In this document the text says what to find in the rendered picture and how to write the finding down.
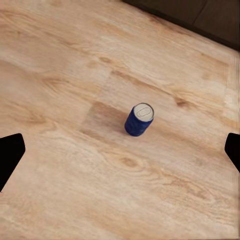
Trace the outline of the can of soda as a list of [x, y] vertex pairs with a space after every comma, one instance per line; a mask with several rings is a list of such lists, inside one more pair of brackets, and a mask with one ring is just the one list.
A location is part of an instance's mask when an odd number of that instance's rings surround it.
[[141, 136], [150, 126], [154, 119], [154, 109], [148, 103], [138, 103], [135, 105], [126, 122], [125, 129], [133, 137]]

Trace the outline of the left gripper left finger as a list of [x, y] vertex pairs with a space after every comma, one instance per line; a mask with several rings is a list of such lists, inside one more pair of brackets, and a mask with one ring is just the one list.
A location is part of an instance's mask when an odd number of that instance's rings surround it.
[[0, 192], [26, 151], [21, 133], [0, 138]]

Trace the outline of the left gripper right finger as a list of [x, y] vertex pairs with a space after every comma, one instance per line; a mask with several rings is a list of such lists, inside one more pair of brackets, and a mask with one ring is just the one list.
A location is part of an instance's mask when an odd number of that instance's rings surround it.
[[240, 172], [240, 134], [229, 133], [224, 150]]

